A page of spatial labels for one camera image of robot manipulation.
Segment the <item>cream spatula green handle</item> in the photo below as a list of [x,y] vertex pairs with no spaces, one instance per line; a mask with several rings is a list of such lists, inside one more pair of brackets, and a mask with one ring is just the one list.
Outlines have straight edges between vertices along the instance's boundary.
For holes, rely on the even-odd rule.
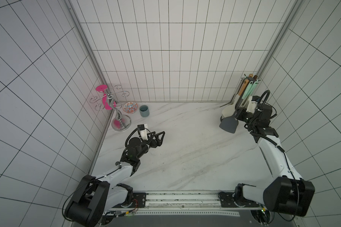
[[224,118],[230,117],[234,114],[235,110],[241,105],[243,102],[243,95],[257,80],[252,77],[242,78],[239,84],[236,87],[235,92],[232,95],[231,101],[227,104],[222,105],[224,109],[221,112],[220,121],[223,121]]

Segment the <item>grey spatula green handle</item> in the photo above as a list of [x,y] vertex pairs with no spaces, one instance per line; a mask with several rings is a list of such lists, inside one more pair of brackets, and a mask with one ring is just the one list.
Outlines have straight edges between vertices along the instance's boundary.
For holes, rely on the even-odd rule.
[[[244,103],[244,108],[247,107],[247,101]],[[229,133],[235,133],[239,124],[239,120],[235,119],[235,113],[231,117],[225,118],[223,121],[220,121],[219,127]]]

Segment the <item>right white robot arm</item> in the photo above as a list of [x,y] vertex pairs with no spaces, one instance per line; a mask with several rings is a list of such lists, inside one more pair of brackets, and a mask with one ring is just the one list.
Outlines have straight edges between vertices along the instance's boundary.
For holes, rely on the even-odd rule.
[[311,204],[315,187],[296,171],[282,148],[279,135],[269,126],[272,107],[258,104],[253,113],[239,108],[235,118],[245,123],[253,136],[271,173],[271,180],[257,185],[240,183],[235,188],[233,200],[239,207],[253,201],[267,210],[304,217]]

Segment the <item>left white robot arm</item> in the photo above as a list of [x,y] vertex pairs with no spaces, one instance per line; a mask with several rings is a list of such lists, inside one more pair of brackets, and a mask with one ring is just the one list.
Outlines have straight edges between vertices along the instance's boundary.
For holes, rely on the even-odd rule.
[[140,158],[149,149],[163,144],[165,132],[151,132],[143,125],[133,130],[125,141],[125,149],[116,166],[98,176],[84,176],[62,207],[65,220],[84,227],[101,224],[101,219],[111,213],[110,209],[121,205],[139,207],[133,198],[133,188],[123,181],[135,174],[141,165]]

